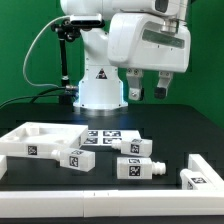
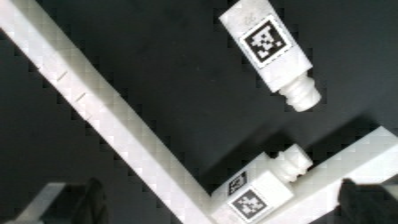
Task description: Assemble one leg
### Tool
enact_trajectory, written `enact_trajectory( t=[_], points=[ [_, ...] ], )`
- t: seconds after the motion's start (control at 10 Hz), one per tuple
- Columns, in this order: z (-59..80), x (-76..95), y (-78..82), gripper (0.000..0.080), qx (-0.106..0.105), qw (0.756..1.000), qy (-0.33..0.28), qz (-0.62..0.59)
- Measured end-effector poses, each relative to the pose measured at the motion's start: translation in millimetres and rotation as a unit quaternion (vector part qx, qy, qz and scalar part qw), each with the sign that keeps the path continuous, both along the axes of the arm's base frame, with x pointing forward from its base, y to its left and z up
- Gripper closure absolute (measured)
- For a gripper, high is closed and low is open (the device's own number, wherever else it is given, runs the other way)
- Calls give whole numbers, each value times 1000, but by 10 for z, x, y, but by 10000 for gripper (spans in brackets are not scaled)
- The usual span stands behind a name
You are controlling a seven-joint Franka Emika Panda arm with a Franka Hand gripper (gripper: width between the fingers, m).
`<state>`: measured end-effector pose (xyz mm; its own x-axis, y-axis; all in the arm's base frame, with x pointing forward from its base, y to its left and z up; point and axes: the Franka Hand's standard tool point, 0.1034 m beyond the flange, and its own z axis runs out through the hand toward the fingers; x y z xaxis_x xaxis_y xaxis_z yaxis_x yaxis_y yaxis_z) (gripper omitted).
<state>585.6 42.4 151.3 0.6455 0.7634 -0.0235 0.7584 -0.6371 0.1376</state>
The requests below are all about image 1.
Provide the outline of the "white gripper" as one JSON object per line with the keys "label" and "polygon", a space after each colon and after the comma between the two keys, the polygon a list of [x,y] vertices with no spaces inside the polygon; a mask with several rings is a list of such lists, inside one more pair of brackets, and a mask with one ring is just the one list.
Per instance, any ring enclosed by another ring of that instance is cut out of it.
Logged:
{"label": "white gripper", "polygon": [[165,99],[172,72],[183,73],[188,67],[191,41],[188,28],[180,26],[176,34],[168,34],[162,32],[163,23],[162,18],[145,13],[117,13],[111,20],[108,60],[116,67],[128,68],[130,100],[143,99],[141,69],[160,71],[154,97]]}

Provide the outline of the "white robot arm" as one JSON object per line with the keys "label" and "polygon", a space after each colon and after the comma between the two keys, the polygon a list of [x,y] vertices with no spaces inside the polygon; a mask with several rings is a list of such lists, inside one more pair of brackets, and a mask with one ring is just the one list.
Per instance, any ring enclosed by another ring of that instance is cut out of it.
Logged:
{"label": "white robot arm", "polygon": [[185,72],[189,64],[188,2],[60,0],[69,34],[84,42],[84,76],[75,109],[91,115],[126,109],[120,68],[126,70],[130,100],[143,99],[146,70],[159,73],[154,96],[165,98],[173,75]]}

